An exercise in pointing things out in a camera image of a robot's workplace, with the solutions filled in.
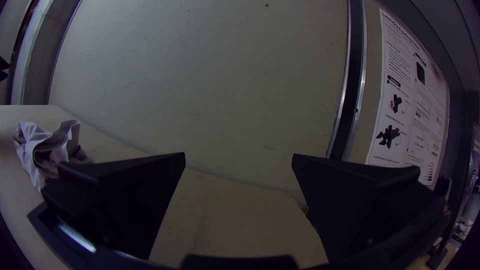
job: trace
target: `diagram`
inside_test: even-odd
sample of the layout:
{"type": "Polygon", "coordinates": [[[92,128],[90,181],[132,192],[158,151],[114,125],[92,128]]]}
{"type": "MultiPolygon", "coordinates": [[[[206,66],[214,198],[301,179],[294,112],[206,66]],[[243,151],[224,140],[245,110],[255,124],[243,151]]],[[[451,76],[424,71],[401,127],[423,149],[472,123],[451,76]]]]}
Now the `diagram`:
{"type": "Polygon", "coordinates": [[[402,98],[397,96],[397,94],[393,95],[393,100],[390,100],[390,108],[396,114],[399,111],[399,105],[402,104],[402,98]]]}
{"type": "Polygon", "coordinates": [[[386,145],[388,149],[392,146],[392,141],[400,136],[400,129],[397,127],[393,129],[392,125],[388,125],[388,128],[385,128],[385,133],[380,132],[376,138],[382,139],[378,144],[381,146],[386,145]]]}

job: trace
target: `wall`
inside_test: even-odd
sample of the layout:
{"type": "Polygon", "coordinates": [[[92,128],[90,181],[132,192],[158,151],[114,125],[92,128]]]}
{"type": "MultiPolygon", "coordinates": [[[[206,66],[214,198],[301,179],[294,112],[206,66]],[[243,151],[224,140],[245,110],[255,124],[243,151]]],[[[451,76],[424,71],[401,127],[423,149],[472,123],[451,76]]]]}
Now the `wall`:
{"type": "Polygon", "coordinates": [[[291,158],[327,151],[346,40],[346,0],[83,0],[49,102],[304,204],[291,158]]]}

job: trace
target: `beige tabletop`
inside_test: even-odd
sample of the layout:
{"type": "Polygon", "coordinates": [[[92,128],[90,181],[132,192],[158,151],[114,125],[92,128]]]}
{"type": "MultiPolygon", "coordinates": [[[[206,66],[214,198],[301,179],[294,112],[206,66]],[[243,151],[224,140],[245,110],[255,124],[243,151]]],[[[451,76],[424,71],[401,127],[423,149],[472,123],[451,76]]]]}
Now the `beige tabletop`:
{"type": "MultiPolygon", "coordinates": [[[[23,170],[12,142],[18,121],[48,131],[75,119],[52,105],[0,106],[0,211],[31,265],[66,266],[27,219],[42,197],[23,170]]],[[[80,144],[99,162],[147,156],[82,123],[80,144]]],[[[187,254],[221,257],[292,255],[301,268],[326,263],[322,242],[287,192],[220,179],[186,168],[165,214],[150,261],[178,267],[187,254]]]]}
{"type": "Polygon", "coordinates": [[[300,268],[328,262],[322,242],[292,196],[185,169],[150,261],[179,267],[187,254],[291,255],[300,268]]]}

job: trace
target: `white cloth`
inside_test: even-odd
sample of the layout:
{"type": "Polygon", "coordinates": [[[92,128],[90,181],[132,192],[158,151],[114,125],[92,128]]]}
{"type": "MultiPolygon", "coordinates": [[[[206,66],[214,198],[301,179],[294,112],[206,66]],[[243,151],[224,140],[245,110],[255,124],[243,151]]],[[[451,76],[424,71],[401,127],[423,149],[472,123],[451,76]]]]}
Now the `white cloth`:
{"type": "Polygon", "coordinates": [[[67,120],[53,133],[32,122],[18,122],[13,144],[31,183],[40,191],[46,180],[58,178],[57,163],[93,163],[79,145],[80,122],[67,120]]]}

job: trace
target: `cloth fold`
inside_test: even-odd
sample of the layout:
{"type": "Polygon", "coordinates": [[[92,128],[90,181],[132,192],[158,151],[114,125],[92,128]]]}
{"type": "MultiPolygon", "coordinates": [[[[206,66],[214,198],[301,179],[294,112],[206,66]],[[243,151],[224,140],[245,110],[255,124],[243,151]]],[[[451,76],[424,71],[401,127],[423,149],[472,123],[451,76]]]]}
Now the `cloth fold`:
{"type": "Polygon", "coordinates": [[[49,178],[59,178],[59,162],[93,163],[79,145],[80,122],[67,120],[53,133],[33,122],[20,121],[13,144],[22,167],[40,192],[49,178]]]}

